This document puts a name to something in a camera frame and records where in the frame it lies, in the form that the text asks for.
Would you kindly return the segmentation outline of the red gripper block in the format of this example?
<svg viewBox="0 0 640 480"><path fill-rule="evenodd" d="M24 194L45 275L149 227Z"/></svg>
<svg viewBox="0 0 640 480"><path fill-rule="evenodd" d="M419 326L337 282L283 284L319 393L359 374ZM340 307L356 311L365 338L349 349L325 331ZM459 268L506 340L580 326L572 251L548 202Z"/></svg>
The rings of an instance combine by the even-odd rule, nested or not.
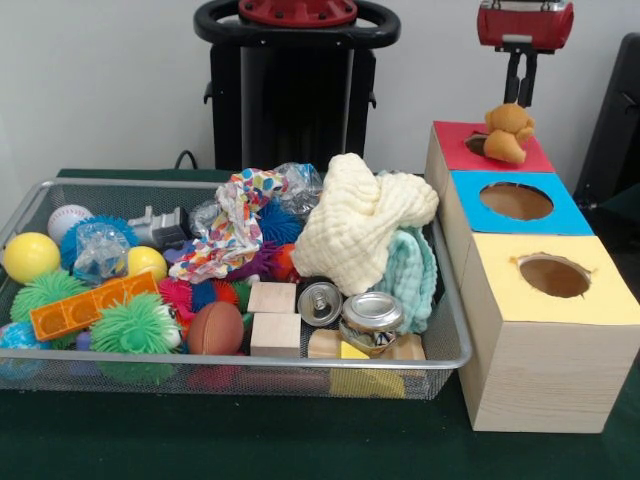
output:
<svg viewBox="0 0 640 480"><path fill-rule="evenodd" d="M574 21L572 1L482 1L477 13L477 31L482 45L505 48L527 44L539 51L555 51L565 46ZM532 104L537 72L536 52L527 52L526 72L518 68L522 53L511 51L507 65L504 102L528 108Z"/></svg>

